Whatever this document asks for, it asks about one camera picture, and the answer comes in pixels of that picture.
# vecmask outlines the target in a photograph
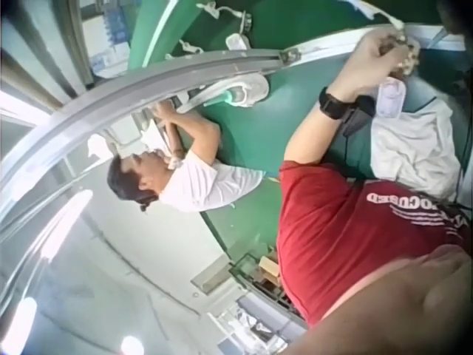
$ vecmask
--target ceiling light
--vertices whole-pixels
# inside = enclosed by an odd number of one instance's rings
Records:
[[[50,120],[50,115],[45,111],[41,111],[2,91],[0,91],[0,113],[19,120],[28,126],[40,126]]]
[[[23,352],[35,320],[36,309],[36,301],[33,298],[21,300],[7,334],[0,343],[2,354],[20,355]]]
[[[58,214],[60,214],[63,213],[64,210],[66,211],[56,227],[52,230],[46,243],[43,245],[41,249],[41,257],[51,262],[92,196],[92,191],[83,190],[71,198],[70,201],[58,212]]]
[[[125,337],[121,343],[123,355],[144,355],[145,349],[141,341],[135,337]]]

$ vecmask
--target green workbench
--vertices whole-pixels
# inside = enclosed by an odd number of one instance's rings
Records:
[[[435,0],[371,2],[405,22],[440,23]],[[253,28],[248,37],[254,48],[284,49],[328,33],[380,23],[366,20],[351,5],[335,0],[218,0],[217,3],[252,14]],[[239,20],[227,13],[217,21],[202,12],[188,27],[183,40],[205,51],[224,50],[225,38],[237,32],[238,27]],[[179,46],[172,54],[182,55]],[[288,139],[314,105],[320,89],[341,69],[345,58],[327,58],[270,75],[270,96],[253,108],[218,104],[203,109],[206,117],[222,127],[219,158],[276,176]],[[424,51],[419,75],[439,89],[452,92],[452,83],[465,66],[462,53]],[[458,151],[463,151],[465,145],[466,130],[461,124],[454,123]],[[327,158],[351,168],[347,170],[349,175],[371,178],[370,128],[365,127],[348,140],[346,154],[345,146],[344,139],[335,139]],[[206,212],[203,218],[233,260],[253,249],[258,256],[264,252],[265,245],[275,243],[280,201],[278,184],[267,181],[234,205]]]

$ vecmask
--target white plastic part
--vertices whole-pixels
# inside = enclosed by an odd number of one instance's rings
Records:
[[[339,1],[344,1],[350,3],[356,10],[359,10],[361,13],[365,15],[366,18],[369,20],[373,20],[375,18],[375,15],[378,13],[382,16],[384,16],[391,24],[394,26],[394,28],[398,31],[402,31],[404,29],[404,23],[401,20],[398,20],[396,17],[391,16],[389,13],[386,11],[383,11],[379,7],[376,7],[375,5],[372,5],[368,2],[362,1],[362,0],[339,0]]]
[[[406,99],[406,84],[395,78],[387,78],[378,89],[376,117],[398,118]]]
[[[226,38],[225,43],[230,50],[250,50],[250,40],[246,35],[233,33]]]
[[[125,337],[121,343],[123,355],[144,355],[145,349],[141,341],[135,337]]]
[[[200,47],[193,46],[188,42],[184,42],[182,39],[179,40],[181,47],[183,48],[184,52],[191,53],[191,54],[200,54],[204,53],[204,50]]]
[[[113,158],[109,144],[101,135],[92,135],[87,141],[87,149],[89,150],[89,158],[95,155],[99,160],[105,161]]]
[[[242,88],[245,97],[241,101],[230,103],[236,107],[252,107],[256,102],[264,100],[269,93],[269,83],[263,75],[247,77],[238,86]]]
[[[0,343],[2,354],[20,355],[23,352],[35,320],[36,309],[33,298],[27,297],[20,301],[7,334]]]
[[[269,94],[269,83],[263,75],[258,73],[238,75],[233,78],[221,80],[207,87],[191,98],[188,103],[179,106],[177,111],[179,113],[188,112],[234,87],[241,87],[247,95],[247,98],[243,102],[234,106],[250,107],[256,102],[266,98]]]
[[[78,192],[63,207],[66,213],[59,220],[56,227],[52,230],[51,235],[47,238],[47,241],[41,248],[41,257],[47,259],[48,262],[52,261],[72,229],[72,226],[74,226],[74,223],[86,208],[92,196],[93,193],[91,190],[83,190]]]
[[[221,6],[217,8],[217,3],[215,1],[211,1],[207,4],[196,4],[196,6],[204,11],[206,11],[210,16],[218,20],[220,18],[220,11],[228,11],[233,16],[237,18],[243,18],[245,13],[241,11],[236,11],[228,6]]]

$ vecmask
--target person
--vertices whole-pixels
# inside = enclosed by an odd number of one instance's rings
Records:
[[[398,67],[390,33],[366,34],[320,100],[353,105]],[[335,118],[316,104],[280,168],[282,285],[310,328],[283,354],[439,354],[471,320],[470,222],[395,182],[350,185],[322,160]]]
[[[136,201],[142,211],[159,200],[183,212],[201,212],[233,203],[263,180],[262,171],[216,159],[220,128],[215,123],[195,112],[179,114],[170,101],[156,104],[153,113],[165,124],[171,153],[181,161],[170,169],[168,157],[159,151],[114,156],[107,183],[121,200]],[[187,154],[178,127],[193,138]]]

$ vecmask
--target aluminum frame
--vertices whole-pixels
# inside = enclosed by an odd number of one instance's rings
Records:
[[[376,28],[388,28],[391,25],[378,25],[359,28],[357,30],[342,31],[332,35],[325,35],[313,40],[289,47],[285,53],[293,52],[298,59],[290,66],[301,65],[307,62],[316,61],[323,58],[333,57],[351,53],[361,37]],[[431,44],[433,38],[441,31],[442,26],[428,24],[407,24],[406,32],[419,41],[422,49],[426,49]],[[461,35],[448,35],[438,43],[430,47],[431,50],[448,50],[461,52],[465,50],[463,37]]]
[[[132,71],[86,92],[21,139],[2,161],[0,222],[60,159],[113,121],[185,89],[283,66],[278,50],[186,55]]]

